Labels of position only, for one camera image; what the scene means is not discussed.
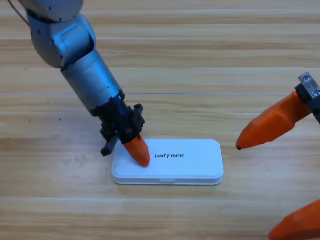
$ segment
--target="cable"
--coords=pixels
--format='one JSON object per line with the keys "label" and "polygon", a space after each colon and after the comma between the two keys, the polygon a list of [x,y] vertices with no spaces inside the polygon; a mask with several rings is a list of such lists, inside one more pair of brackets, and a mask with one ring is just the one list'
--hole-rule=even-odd
{"label": "cable", "polygon": [[24,16],[21,15],[21,13],[18,11],[18,9],[16,9],[16,7],[13,5],[11,0],[8,0],[8,2],[11,5],[11,7],[13,8],[13,10],[19,15],[19,17],[30,27],[28,21],[24,18]]}

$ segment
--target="screw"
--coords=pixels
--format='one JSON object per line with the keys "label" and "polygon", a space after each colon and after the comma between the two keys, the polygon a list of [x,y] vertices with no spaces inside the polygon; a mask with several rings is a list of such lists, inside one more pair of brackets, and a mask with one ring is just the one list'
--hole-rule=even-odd
{"label": "screw", "polygon": [[310,81],[310,77],[309,76],[305,76],[304,78],[303,78],[303,82],[304,83],[307,83],[307,82],[309,82]]}
{"label": "screw", "polygon": [[318,97],[318,96],[320,96],[320,91],[318,90],[318,91],[315,91],[313,94],[312,94],[314,97]]}

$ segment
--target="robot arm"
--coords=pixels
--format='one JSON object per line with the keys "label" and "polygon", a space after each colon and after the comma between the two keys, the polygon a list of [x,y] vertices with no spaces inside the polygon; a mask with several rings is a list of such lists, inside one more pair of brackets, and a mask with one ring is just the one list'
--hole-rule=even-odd
{"label": "robot arm", "polygon": [[62,75],[86,109],[102,122],[107,144],[103,156],[112,153],[118,139],[142,166],[150,162],[149,149],[140,136],[145,120],[141,104],[134,109],[96,49],[96,36],[80,13],[83,0],[19,0],[27,13],[35,50]]}

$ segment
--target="unitree logo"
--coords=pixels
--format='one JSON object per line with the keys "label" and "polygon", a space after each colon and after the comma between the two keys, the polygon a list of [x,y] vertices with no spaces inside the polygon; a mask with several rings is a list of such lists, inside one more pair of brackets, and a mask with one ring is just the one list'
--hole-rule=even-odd
{"label": "unitree logo", "polygon": [[164,155],[155,155],[155,158],[184,158],[184,154],[164,154]]}

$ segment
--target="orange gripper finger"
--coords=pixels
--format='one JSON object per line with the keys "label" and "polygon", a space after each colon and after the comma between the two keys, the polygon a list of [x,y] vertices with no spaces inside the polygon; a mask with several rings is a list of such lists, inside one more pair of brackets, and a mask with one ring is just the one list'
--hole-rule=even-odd
{"label": "orange gripper finger", "polygon": [[123,144],[123,146],[130,153],[131,157],[136,160],[141,166],[149,166],[149,148],[140,134],[131,142]]}
{"label": "orange gripper finger", "polygon": [[286,216],[269,234],[270,240],[320,238],[320,200]]}
{"label": "orange gripper finger", "polygon": [[311,113],[294,91],[253,119],[242,131],[236,147],[241,150],[272,142]]}

